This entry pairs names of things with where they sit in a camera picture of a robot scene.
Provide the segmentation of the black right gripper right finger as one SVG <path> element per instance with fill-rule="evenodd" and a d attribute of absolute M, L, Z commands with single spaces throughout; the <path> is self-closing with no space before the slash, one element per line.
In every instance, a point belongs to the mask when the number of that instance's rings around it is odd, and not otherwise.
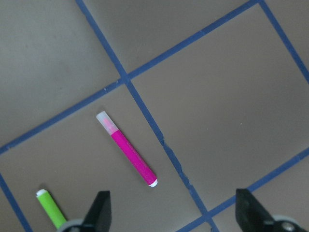
<path fill-rule="evenodd" d="M 275 220 L 246 188 L 236 190 L 236 222 L 243 232 L 271 232 Z"/>

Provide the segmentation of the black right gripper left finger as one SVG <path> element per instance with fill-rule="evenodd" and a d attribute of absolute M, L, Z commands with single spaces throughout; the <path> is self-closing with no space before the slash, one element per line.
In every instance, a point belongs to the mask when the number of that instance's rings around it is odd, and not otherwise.
<path fill-rule="evenodd" d="M 83 232 L 108 232 L 112 222 L 111 195 L 109 191 L 99 191 L 84 221 Z"/>

